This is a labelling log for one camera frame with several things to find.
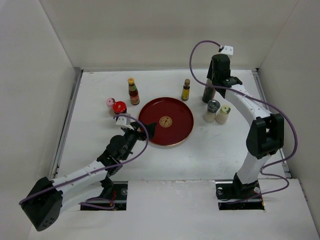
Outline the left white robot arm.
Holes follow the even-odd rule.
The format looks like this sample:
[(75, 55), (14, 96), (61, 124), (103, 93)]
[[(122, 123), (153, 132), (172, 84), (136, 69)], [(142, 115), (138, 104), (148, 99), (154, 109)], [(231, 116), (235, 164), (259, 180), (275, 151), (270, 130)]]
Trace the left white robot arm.
[(87, 166), (68, 175), (39, 179), (19, 205), (38, 232), (49, 228), (60, 214), (75, 205), (110, 211), (116, 207), (114, 183), (110, 179), (124, 164), (137, 141), (148, 142), (157, 123), (140, 121), (122, 128), (123, 135), (110, 139), (104, 152)]

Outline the tall dark soy bottle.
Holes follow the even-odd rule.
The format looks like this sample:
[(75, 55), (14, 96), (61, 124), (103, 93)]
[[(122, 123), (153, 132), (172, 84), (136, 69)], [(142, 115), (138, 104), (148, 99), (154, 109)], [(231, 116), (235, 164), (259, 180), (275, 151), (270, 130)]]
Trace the tall dark soy bottle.
[(202, 101), (207, 104), (210, 100), (214, 99), (215, 93), (216, 93), (216, 90), (213, 88), (213, 83), (208, 78), (206, 80), (206, 86), (203, 91)]

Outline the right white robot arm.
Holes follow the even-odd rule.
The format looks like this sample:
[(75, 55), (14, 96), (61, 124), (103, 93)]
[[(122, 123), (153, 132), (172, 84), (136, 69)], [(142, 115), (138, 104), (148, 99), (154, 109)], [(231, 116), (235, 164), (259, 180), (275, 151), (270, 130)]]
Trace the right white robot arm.
[(212, 56), (207, 78), (250, 126), (245, 142), (248, 153), (243, 165), (235, 173), (232, 183), (216, 184), (216, 195), (223, 201), (246, 199), (258, 186), (261, 168), (284, 145), (284, 117), (264, 108), (248, 93), (240, 79), (231, 75), (228, 55), (219, 53)]

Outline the small yellow label bottle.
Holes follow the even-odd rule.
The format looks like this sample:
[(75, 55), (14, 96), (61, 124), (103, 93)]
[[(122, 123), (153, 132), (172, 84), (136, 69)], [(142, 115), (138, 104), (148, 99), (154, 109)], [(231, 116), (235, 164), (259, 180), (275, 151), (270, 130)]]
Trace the small yellow label bottle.
[(187, 101), (189, 99), (189, 95), (190, 95), (190, 80), (189, 79), (185, 79), (184, 80), (184, 84), (183, 84), (183, 88), (182, 88), (182, 93), (181, 93), (181, 99), (183, 101)]

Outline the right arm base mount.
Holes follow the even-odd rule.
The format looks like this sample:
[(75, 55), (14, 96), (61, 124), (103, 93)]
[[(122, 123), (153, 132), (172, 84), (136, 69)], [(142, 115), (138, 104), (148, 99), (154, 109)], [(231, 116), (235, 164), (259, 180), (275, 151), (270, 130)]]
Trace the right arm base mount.
[(264, 210), (264, 202), (258, 181), (241, 185), (233, 181), (216, 181), (216, 198), (221, 211)]

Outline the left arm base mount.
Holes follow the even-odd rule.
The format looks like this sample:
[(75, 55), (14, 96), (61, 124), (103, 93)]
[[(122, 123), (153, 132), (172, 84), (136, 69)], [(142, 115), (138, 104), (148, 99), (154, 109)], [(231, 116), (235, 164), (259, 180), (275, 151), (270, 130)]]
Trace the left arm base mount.
[(101, 194), (80, 205), (81, 211), (125, 211), (127, 209), (128, 181), (106, 182)]

